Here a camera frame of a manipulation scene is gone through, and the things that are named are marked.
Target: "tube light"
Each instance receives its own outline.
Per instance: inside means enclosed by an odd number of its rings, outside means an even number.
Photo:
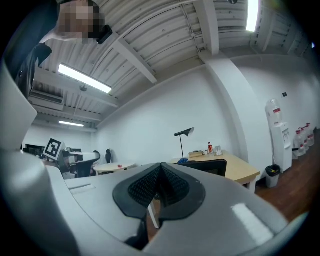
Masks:
[[[83,124],[78,124],[78,123],[72,123],[72,122],[63,122],[63,121],[59,121],[60,124],[62,125],[68,125],[68,126],[79,126],[79,127],[84,127]]]
[[[255,32],[257,26],[259,11],[259,0],[248,0],[248,18],[246,21],[246,30]]]
[[[104,93],[108,94],[111,91],[111,87],[97,81],[94,80],[93,78],[79,72],[76,71],[70,67],[67,67],[64,64],[60,64],[59,66],[59,73],[64,74],[68,77],[71,77],[73,79],[76,79],[82,83],[85,83],[88,86],[94,87],[100,91],[103,91]]]

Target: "trash can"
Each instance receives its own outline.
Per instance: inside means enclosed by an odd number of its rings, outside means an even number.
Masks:
[[[281,168],[277,164],[274,164],[265,168],[266,186],[268,188],[274,188],[278,184],[280,170]]]

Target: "table leg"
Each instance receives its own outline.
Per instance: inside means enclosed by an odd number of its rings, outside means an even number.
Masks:
[[[150,217],[151,217],[151,220],[153,222],[154,227],[156,229],[159,229],[159,226],[158,226],[158,223],[157,223],[156,217],[155,217],[156,209],[155,209],[154,202],[151,202],[151,204],[148,206],[148,211],[150,213]]]
[[[246,185],[246,188],[248,190],[250,190],[250,192],[252,192],[253,194],[255,193],[256,191],[256,178],[254,178],[253,180],[250,181],[250,183],[248,183]]]

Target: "air conditioner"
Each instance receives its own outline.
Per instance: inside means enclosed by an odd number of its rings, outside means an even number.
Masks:
[[[51,110],[64,110],[64,98],[57,97],[48,93],[44,93],[38,90],[33,90],[29,95],[29,102],[32,105],[40,106]]]

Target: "brown floor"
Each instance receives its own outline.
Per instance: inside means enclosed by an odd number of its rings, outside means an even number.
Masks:
[[[276,207],[289,222],[310,210],[313,198],[320,185],[320,131],[315,133],[315,144],[306,155],[293,160],[292,167],[280,174],[276,187],[267,188],[264,180],[257,183],[255,193]],[[157,213],[160,202],[154,200]],[[158,229],[147,216],[149,240],[157,234]]]

